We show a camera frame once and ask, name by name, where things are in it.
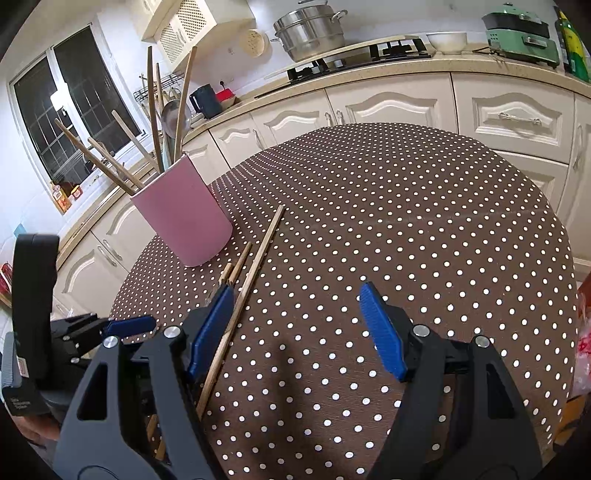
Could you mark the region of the green toaster oven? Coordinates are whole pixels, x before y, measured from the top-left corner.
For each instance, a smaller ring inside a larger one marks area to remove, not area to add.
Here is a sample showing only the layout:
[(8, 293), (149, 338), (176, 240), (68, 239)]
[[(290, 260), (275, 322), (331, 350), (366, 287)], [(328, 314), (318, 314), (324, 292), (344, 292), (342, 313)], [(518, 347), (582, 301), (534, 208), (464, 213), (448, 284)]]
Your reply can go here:
[(539, 16), (506, 2), (482, 17), (492, 53), (556, 69), (560, 56), (549, 26)]

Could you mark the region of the pink utensil holder cup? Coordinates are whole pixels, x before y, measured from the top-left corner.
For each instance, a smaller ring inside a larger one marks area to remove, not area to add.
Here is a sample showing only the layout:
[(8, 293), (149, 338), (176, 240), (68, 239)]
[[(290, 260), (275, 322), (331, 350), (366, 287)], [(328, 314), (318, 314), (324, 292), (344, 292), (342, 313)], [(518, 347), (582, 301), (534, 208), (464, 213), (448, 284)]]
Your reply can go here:
[(187, 155), (131, 202), (186, 267), (207, 263), (231, 238), (231, 221)]

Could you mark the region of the stainless steel steamer pot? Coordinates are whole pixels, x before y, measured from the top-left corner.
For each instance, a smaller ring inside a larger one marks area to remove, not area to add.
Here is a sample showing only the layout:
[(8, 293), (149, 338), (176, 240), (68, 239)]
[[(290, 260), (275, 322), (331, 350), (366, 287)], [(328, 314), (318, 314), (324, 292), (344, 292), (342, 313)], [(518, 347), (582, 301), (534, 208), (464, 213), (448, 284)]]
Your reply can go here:
[(311, 5), (300, 1), (301, 8), (290, 11), (273, 23), (274, 39), (294, 62), (327, 53), (346, 45), (341, 19), (349, 11), (335, 11), (327, 1)]

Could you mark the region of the green yellow bottle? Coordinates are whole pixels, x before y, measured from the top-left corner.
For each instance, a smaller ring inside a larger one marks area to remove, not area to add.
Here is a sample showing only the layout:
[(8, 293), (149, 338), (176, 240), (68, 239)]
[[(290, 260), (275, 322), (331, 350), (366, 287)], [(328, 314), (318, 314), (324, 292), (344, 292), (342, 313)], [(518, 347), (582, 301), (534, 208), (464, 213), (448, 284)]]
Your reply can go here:
[(581, 81), (590, 82), (583, 42), (572, 23), (558, 6), (554, 6), (557, 16), (555, 28), (562, 49), (565, 72)]

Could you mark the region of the white bowl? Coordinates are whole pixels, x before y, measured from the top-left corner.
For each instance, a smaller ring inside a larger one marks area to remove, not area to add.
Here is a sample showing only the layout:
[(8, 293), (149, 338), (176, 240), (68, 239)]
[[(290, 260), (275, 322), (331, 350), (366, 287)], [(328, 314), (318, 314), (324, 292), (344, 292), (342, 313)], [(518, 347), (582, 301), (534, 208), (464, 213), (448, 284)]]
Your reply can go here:
[(468, 34), (466, 32), (428, 33), (427, 38), (431, 46), (444, 55), (461, 54), (468, 45)]

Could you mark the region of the long wooden chopstick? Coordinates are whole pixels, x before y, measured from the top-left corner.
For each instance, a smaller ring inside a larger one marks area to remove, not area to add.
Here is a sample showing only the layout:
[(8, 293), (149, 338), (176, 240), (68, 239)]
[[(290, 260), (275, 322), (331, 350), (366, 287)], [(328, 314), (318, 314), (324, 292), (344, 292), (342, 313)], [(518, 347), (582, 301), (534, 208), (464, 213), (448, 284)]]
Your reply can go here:
[(270, 222), (270, 226), (266, 230), (266, 234), (263, 240), (259, 244), (259, 248), (256, 251), (256, 256), (250, 265), (249, 272), (245, 276), (245, 282), (242, 284), (242, 289), (238, 294), (238, 299), (235, 302), (235, 308), (233, 308), (231, 318), (229, 319), (228, 326), (221, 336), (218, 348), (215, 352), (211, 368), (207, 372), (207, 376), (204, 381), (204, 388), (202, 388), (201, 395), (197, 403), (197, 416), (201, 419), (204, 416), (205, 409), (217, 378), (219, 371), (221, 371), (222, 364), (226, 353), (228, 353), (229, 344), (235, 334), (235, 329), (238, 327), (238, 321), (242, 317), (242, 311), (245, 309), (246, 301), (249, 299), (250, 292), (252, 292), (253, 284), (256, 282), (257, 274), (259, 269), (263, 265), (264, 256), (266, 251), (269, 250), (270, 241), (273, 239), (274, 232), (277, 226), (280, 224), (280, 220), (283, 217), (284, 209), (286, 206), (280, 205), (276, 209), (276, 214), (273, 216), (273, 220)]

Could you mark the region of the red container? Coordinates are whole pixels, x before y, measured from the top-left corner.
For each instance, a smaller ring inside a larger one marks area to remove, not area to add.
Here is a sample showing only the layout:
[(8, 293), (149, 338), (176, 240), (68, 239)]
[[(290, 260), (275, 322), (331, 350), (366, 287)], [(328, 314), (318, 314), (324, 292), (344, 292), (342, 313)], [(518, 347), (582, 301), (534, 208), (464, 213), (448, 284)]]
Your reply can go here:
[(233, 106), (236, 102), (235, 93), (233, 93), (230, 89), (224, 88), (215, 94), (215, 97), (219, 104), (221, 105), (222, 110), (228, 110), (231, 106)]

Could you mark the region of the dark blue kettle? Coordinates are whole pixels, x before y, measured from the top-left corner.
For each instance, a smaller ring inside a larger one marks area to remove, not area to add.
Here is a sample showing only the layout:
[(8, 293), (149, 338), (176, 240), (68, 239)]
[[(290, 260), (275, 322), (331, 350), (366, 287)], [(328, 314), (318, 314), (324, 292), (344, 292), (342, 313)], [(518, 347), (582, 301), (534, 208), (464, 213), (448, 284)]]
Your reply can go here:
[(204, 115), (205, 119), (211, 119), (221, 114), (221, 102), (217, 100), (211, 84), (205, 84), (194, 90), (189, 95), (189, 100), (197, 113)]

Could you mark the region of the wooden chopstick in cup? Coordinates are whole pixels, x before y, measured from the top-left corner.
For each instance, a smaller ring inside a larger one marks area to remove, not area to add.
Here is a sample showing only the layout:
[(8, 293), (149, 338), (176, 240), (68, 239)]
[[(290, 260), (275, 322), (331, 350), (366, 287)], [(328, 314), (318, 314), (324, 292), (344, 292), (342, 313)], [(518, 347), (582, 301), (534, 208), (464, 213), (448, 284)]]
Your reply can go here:
[(125, 133), (125, 135), (128, 137), (128, 139), (132, 142), (132, 144), (140, 152), (140, 154), (143, 157), (143, 159), (145, 161), (147, 161), (156, 171), (158, 171), (158, 165), (156, 163), (156, 160), (143, 147), (143, 145), (140, 143), (140, 141), (136, 138), (136, 136), (127, 127), (127, 125), (125, 124), (125, 122), (123, 121), (123, 119), (119, 116), (119, 114), (117, 113), (117, 111), (116, 110), (112, 110), (111, 111), (111, 114), (112, 114), (114, 120), (116, 121), (116, 123), (119, 125), (119, 127), (122, 129), (122, 131)]
[(95, 157), (86, 146), (80, 142), (62, 123), (59, 119), (54, 121), (55, 125), (63, 132), (67, 139), (77, 148), (82, 154), (97, 167), (107, 178), (109, 178), (116, 186), (121, 188), (126, 194), (132, 195), (134, 191), (121, 179), (119, 179), (106, 165), (104, 165), (97, 157)]
[(158, 134), (157, 115), (155, 107), (154, 97), (154, 80), (153, 80), (153, 63), (152, 63), (152, 47), (147, 47), (147, 60), (146, 60), (146, 77), (147, 77), (147, 98), (148, 98), (148, 110), (150, 117), (150, 126), (153, 141), (153, 152), (154, 159), (156, 161), (156, 169), (158, 173), (162, 173), (164, 170), (161, 147)]
[(172, 156), (172, 163), (175, 163), (181, 156), (181, 143), (182, 143), (182, 139), (183, 139), (183, 129), (184, 129), (184, 121), (185, 121), (185, 107), (186, 107), (186, 101), (187, 101), (187, 97), (188, 97), (188, 89), (189, 89), (191, 72), (192, 72), (192, 68), (193, 68), (195, 55), (197, 55), (197, 46), (193, 46), (191, 48), (190, 54), (188, 56), (187, 64), (185, 67), (184, 81), (183, 81), (181, 96), (180, 96), (178, 110), (177, 110), (177, 122), (176, 122), (176, 129), (175, 129), (175, 141), (174, 141), (174, 152), (173, 152), (173, 156)]

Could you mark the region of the brown polka dot tablecloth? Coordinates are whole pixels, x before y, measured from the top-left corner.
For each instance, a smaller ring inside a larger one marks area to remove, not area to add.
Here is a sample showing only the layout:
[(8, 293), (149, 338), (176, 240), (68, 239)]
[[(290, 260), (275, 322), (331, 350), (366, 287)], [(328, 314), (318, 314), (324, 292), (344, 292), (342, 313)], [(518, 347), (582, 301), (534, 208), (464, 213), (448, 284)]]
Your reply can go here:
[(245, 246), (280, 226), (204, 414), (232, 479), (361, 479), (402, 405), (360, 314), (363, 283), (442, 337), (488, 336), (542, 452), (569, 395), (577, 337), (566, 229), (482, 143), (410, 124), (340, 125), (271, 147), (212, 183), (233, 235), (187, 268), (159, 239), (111, 314), (183, 320)]

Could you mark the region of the black gas stove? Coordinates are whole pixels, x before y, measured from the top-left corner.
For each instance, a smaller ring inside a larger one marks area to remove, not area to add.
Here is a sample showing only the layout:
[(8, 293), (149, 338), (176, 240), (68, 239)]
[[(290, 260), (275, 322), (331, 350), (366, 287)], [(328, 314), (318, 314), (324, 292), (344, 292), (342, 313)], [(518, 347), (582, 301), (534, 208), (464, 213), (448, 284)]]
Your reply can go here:
[(297, 84), (353, 68), (430, 57), (431, 54), (420, 37), (401, 35), (392, 40), (352, 44), (339, 53), (325, 53), (318, 59), (288, 68), (286, 74), (290, 84)]

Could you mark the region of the white range hood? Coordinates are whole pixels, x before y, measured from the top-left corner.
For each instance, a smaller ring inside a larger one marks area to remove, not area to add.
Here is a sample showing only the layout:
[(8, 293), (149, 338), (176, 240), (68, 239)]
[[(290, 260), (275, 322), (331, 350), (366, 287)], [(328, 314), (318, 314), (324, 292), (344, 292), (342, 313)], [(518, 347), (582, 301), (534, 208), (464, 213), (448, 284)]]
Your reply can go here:
[(171, 72), (183, 71), (192, 48), (204, 57), (254, 24), (245, 1), (138, 0), (127, 5), (141, 40), (158, 47)]

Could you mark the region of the metal ladle in cup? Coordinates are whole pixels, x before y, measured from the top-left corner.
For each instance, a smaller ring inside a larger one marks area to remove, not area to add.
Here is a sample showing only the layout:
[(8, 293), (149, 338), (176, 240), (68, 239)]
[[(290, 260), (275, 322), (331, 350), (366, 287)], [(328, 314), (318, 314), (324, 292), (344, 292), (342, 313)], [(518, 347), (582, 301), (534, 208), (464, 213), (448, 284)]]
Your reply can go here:
[(190, 113), (181, 106), (180, 100), (167, 102), (161, 113), (161, 125), (168, 148), (168, 162), (172, 166), (181, 155), (181, 142), (189, 127)]

